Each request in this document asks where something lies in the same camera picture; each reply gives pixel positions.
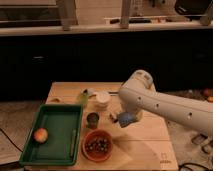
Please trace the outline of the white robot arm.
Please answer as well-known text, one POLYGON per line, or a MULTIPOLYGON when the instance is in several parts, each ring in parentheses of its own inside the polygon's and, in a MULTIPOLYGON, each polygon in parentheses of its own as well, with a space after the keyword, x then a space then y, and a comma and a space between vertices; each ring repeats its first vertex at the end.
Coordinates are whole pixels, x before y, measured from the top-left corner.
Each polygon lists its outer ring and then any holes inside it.
POLYGON ((118 95, 128 112, 143 109, 213 137, 213 104, 156 92, 152 76, 144 70, 136 70, 118 95))

